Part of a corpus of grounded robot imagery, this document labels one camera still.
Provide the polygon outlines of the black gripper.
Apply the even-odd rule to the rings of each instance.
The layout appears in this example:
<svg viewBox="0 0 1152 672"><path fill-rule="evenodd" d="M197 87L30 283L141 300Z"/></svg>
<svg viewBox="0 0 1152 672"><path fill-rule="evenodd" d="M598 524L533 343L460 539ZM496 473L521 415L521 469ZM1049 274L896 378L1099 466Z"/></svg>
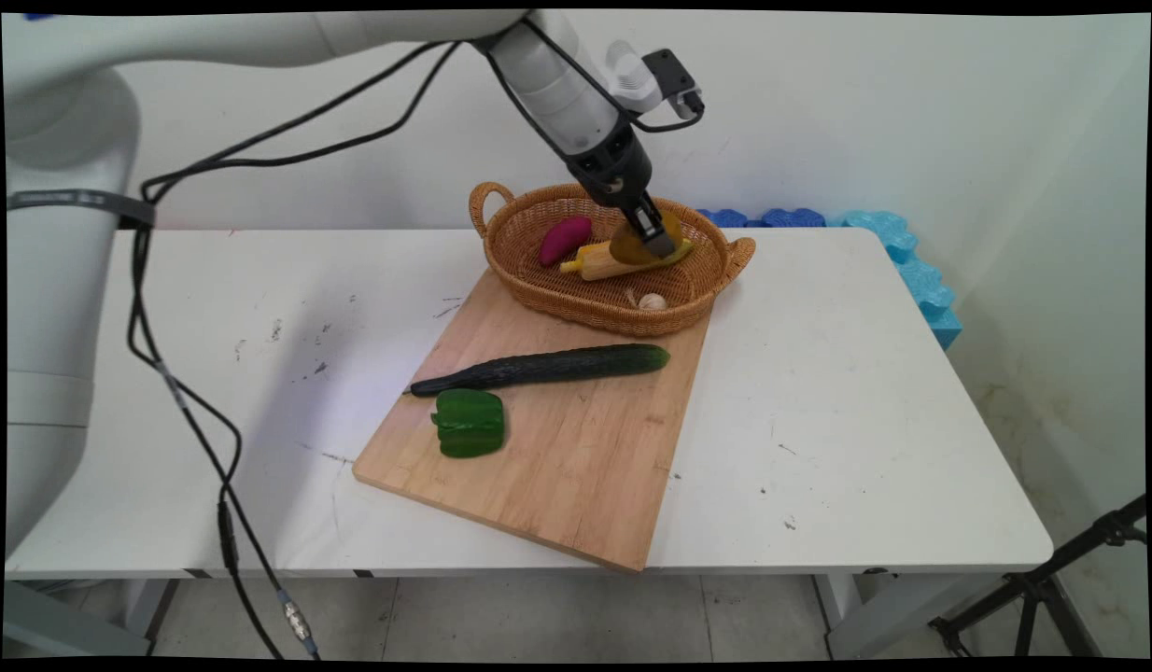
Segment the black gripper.
<svg viewBox="0 0 1152 672"><path fill-rule="evenodd" d="M628 210L636 259L665 259L677 251L679 232L668 231L662 210L647 194L652 163L632 126L615 126L593 148L564 157L564 164L594 203Z"/></svg>

